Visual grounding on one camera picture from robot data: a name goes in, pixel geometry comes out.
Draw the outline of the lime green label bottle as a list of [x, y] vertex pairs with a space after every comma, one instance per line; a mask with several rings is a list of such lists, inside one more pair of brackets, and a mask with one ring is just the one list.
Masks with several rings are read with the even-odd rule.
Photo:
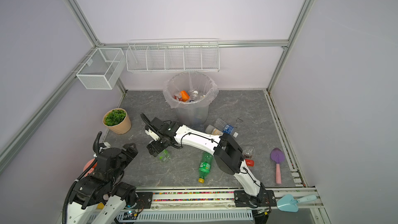
[[159, 153], [159, 160], [161, 162], [168, 162], [171, 159], [171, 154], [167, 149], [163, 150], [161, 153]]

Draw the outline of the orange label bottle yellow cap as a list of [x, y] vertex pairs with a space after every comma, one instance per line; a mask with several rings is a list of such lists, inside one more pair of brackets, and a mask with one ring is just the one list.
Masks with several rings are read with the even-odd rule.
[[180, 91], [180, 101], [187, 102], [190, 99], [190, 95], [186, 91]]

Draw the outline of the green soda bottle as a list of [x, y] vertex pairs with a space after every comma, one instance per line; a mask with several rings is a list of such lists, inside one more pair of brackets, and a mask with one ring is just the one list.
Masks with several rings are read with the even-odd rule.
[[212, 161], [213, 161], [213, 155], [208, 152], [204, 152], [202, 155], [200, 166], [198, 168], [198, 172], [199, 172], [198, 182], [199, 183], [203, 184], [205, 182], [205, 178], [210, 173]]

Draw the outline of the red cap clear bottle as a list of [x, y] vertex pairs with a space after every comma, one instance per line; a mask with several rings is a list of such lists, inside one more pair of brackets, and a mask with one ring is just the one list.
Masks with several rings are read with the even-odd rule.
[[180, 92], [177, 92], [173, 95], [173, 98], [177, 101], [182, 101], [182, 96]]

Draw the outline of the blue label white cap bottle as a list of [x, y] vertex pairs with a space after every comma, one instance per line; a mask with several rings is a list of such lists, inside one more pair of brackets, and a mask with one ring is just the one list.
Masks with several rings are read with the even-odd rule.
[[191, 91], [189, 102], [194, 102], [194, 101], [197, 101], [198, 99], [199, 99], [199, 92], [196, 90]]

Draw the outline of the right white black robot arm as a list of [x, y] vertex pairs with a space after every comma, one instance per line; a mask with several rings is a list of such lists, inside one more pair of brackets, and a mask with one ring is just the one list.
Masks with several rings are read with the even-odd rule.
[[159, 118], [149, 118], [140, 113], [145, 123], [145, 132], [153, 141], [147, 145], [151, 155], [156, 157], [168, 147], [182, 149], [191, 146], [212, 155], [218, 168], [229, 175], [233, 175], [244, 189], [251, 208], [270, 206], [269, 195], [263, 183], [251, 172], [246, 164], [243, 149], [234, 138], [224, 133], [223, 135], [211, 135], [194, 130], [184, 124], [175, 121], [162, 121]]

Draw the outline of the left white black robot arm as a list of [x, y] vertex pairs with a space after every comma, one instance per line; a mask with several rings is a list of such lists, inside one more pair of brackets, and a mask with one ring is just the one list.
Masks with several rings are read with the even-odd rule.
[[94, 220], [99, 224], [110, 224], [126, 206], [135, 207], [139, 201], [136, 187], [117, 182], [124, 175], [124, 169], [138, 155], [135, 143], [124, 144], [122, 148], [100, 143], [100, 131], [93, 143], [94, 159], [72, 183], [62, 207], [63, 224], [85, 224], [98, 204], [104, 204], [102, 212]]

